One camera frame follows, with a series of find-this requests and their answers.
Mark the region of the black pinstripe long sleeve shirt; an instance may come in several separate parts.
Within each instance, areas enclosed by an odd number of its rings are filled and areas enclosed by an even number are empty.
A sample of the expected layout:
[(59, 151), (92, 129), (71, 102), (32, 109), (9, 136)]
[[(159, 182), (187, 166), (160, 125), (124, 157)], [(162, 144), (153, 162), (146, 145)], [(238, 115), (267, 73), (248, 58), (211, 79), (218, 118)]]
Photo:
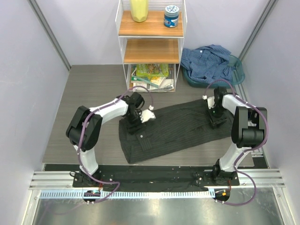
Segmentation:
[(227, 111), (227, 120), (213, 128), (206, 113), (207, 103), (202, 99), (160, 108), (156, 118), (131, 135), (127, 119), (119, 121), (119, 140), (129, 164), (164, 156), (211, 141), (230, 137), (233, 116)]

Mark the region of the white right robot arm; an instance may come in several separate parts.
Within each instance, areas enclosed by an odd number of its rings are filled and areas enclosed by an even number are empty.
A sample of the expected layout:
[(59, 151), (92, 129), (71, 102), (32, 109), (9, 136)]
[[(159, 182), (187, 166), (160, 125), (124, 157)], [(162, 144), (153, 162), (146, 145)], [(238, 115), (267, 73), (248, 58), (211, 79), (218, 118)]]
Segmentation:
[(214, 89), (214, 96), (203, 95), (207, 115), (213, 128), (224, 124), (226, 113), (233, 116), (231, 140), (227, 152), (217, 160), (211, 172), (212, 182), (226, 185), (237, 178), (237, 168), (245, 156), (261, 148), (268, 138), (267, 109), (255, 107), (243, 101), (236, 93), (225, 87)]

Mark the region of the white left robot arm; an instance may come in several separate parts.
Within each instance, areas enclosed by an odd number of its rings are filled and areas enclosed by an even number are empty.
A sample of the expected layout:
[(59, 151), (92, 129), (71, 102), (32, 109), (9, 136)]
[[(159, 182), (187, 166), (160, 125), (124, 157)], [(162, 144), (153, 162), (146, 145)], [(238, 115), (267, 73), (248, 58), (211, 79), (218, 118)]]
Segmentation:
[(66, 130), (66, 136), (76, 149), (80, 170), (84, 174), (83, 181), (89, 187), (95, 187), (100, 181), (94, 147), (98, 142), (101, 126), (121, 116), (125, 118), (130, 134), (138, 132), (146, 123), (141, 110), (144, 104), (141, 94), (134, 92), (131, 96), (117, 96), (101, 106), (87, 108), (82, 105), (76, 110)]

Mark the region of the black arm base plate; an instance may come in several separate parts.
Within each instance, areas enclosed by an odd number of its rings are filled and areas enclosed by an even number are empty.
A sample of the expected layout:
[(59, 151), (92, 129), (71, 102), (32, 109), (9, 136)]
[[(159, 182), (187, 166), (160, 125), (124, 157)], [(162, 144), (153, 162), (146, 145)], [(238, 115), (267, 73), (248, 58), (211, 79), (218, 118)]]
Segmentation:
[(239, 186), (236, 172), (217, 172), (202, 166), (100, 165), (91, 179), (71, 171), (73, 187), (96, 188), (111, 192), (191, 192), (210, 186)]

